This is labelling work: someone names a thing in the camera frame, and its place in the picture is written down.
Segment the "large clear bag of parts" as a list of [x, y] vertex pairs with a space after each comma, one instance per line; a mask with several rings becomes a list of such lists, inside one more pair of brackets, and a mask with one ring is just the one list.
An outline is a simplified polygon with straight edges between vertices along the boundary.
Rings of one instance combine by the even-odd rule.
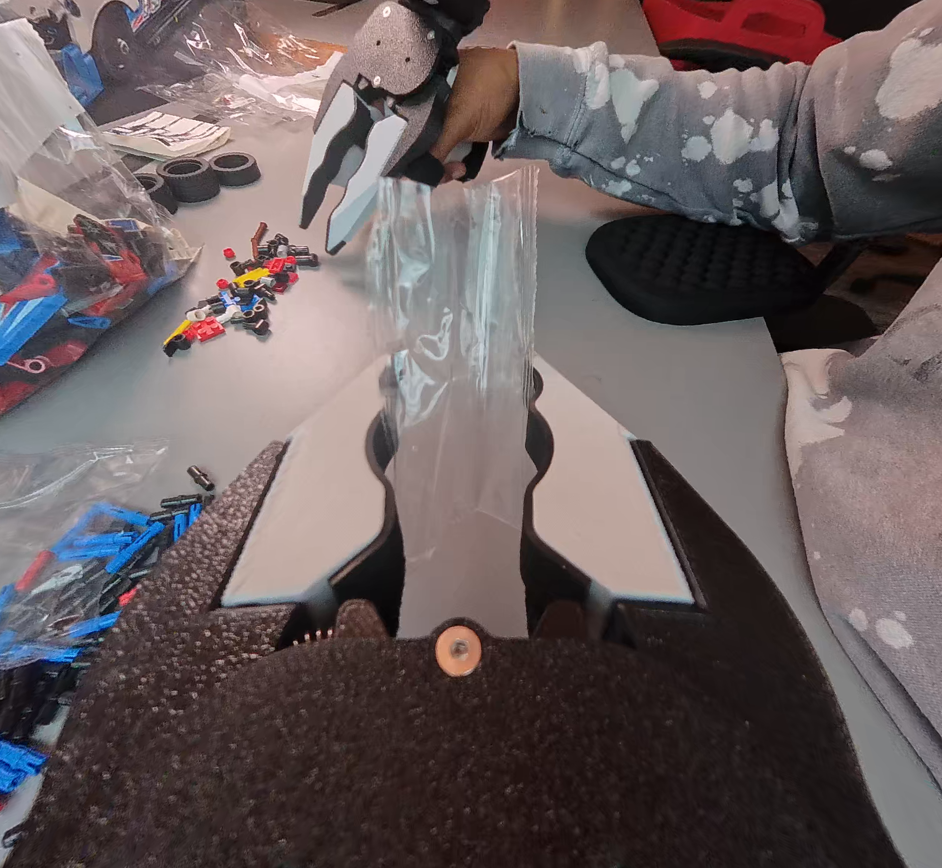
[[1, 27], [1, 412], [49, 386], [198, 257], [25, 19]]

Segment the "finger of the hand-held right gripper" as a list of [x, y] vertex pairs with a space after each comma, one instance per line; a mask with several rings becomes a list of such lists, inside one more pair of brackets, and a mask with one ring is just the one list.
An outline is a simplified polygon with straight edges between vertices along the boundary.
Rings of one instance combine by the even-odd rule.
[[343, 196], [328, 219], [325, 251], [336, 255], [371, 218], [380, 179], [402, 140], [408, 122], [394, 114], [375, 123], [363, 158], [350, 175]]
[[368, 136], [368, 105], [349, 83], [323, 101], [314, 122], [307, 173], [300, 202], [299, 226], [307, 229], [335, 182], [347, 153], [364, 149]]

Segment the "small clear plastic bag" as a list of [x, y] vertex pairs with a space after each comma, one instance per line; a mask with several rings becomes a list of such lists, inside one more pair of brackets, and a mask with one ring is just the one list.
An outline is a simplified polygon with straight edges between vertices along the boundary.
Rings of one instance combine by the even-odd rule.
[[474, 516], [522, 521], [538, 179], [524, 166], [465, 186], [380, 181], [366, 285], [408, 563]]

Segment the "person's right forearm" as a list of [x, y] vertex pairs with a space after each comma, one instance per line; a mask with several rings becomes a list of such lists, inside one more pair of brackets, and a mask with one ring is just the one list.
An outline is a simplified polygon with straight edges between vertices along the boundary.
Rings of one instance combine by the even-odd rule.
[[941, 0], [765, 71], [680, 72], [603, 42], [513, 49], [520, 102], [498, 158], [794, 245], [940, 233]]

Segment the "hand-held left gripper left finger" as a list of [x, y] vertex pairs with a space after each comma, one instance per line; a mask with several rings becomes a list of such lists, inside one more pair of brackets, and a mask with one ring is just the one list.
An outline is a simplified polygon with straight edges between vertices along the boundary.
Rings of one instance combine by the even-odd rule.
[[363, 599], [398, 611], [404, 554], [379, 357], [289, 436], [221, 594], [223, 607]]

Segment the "black toy tyre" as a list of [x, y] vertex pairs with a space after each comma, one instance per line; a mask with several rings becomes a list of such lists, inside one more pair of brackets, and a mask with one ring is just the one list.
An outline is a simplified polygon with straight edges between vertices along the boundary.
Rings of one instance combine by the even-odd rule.
[[208, 160], [208, 165], [222, 187], [245, 187], [262, 177], [255, 157], [248, 153], [218, 153]]
[[155, 172], [136, 172], [135, 179], [159, 214], [178, 212], [179, 202], [165, 178]]
[[156, 168], [156, 174], [179, 203], [209, 202], [220, 194], [220, 183], [210, 163], [197, 157], [167, 160]]

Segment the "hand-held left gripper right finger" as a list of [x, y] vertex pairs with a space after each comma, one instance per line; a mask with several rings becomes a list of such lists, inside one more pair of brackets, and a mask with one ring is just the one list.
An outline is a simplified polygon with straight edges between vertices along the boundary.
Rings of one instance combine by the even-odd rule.
[[695, 598], [658, 511], [634, 435], [541, 357], [533, 405], [537, 543], [574, 568], [588, 613], [618, 602], [689, 607]]

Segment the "heap of blue black pins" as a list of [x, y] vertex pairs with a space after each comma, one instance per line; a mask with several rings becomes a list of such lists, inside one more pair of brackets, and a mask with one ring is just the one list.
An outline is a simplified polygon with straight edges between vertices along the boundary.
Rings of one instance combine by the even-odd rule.
[[42, 729], [69, 706], [91, 659], [142, 582], [215, 500], [166, 497], [152, 512], [90, 504], [1, 596], [1, 806], [41, 775]]

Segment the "person's right hand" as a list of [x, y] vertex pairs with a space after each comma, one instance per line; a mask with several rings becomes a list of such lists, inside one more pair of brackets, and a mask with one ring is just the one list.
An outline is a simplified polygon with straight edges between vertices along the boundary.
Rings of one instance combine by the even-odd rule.
[[519, 103], [519, 59], [514, 48], [461, 50], [442, 131], [431, 155], [457, 178], [462, 164], [447, 161], [457, 146], [503, 143], [516, 125]]

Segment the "pile of small toy bricks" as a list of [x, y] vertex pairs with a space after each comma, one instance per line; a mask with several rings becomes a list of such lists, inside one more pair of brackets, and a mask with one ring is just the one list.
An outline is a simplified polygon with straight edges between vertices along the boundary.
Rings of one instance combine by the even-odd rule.
[[320, 259], [309, 246], [272, 231], [265, 221], [255, 228], [245, 256], [234, 248], [224, 249], [222, 256], [229, 274], [216, 280], [208, 296], [184, 310], [182, 321], [161, 344], [166, 357], [232, 330], [267, 339], [274, 304], [293, 289], [301, 272], [320, 268]]

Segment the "person's grey sweatshirt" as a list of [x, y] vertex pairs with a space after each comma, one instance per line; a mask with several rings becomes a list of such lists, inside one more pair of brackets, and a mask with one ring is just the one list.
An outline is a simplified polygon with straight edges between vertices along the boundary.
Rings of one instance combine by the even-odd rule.
[[941, 264], [893, 323], [782, 355], [785, 451], [842, 649], [941, 783]]

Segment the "crumpled clear pin bag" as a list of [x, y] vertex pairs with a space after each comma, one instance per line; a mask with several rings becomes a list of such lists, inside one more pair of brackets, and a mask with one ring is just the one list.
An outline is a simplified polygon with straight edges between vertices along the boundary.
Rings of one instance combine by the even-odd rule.
[[2, 455], [1, 587], [15, 583], [41, 549], [74, 526], [96, 501], [152, 512], [166, 497], [199, 491], [192, 465], [171, 491], [157, 485], [167, 446], [153, 441], [117, 447], [79, 445], [40, 455]]

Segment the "clear plastic wrapper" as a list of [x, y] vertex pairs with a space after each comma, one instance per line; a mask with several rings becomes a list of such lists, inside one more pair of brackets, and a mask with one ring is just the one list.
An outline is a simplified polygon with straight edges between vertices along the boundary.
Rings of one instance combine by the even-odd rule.
[[256, 4], [206, 4], [160, 47], [139, 90], [211, 121], [313, 121], [347, 48], [298, 37]]

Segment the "white sticker sheet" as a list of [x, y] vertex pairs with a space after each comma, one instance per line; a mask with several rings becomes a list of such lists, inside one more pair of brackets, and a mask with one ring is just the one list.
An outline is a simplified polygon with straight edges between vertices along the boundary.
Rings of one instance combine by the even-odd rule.
[[169, 161], [202, 156], [222, 148], [230, 141], [232, 131], [228, 126], [153, 110], [135, 120], [103, 129], [101, 133], [119, 152]]

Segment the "red bag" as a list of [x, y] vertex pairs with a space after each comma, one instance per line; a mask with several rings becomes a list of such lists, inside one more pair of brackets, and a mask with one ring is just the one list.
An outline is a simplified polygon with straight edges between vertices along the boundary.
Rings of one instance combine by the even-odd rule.
[[643, 0], [661, 55], [679, 71], [812, 64], [841, 42], [814, 0]]

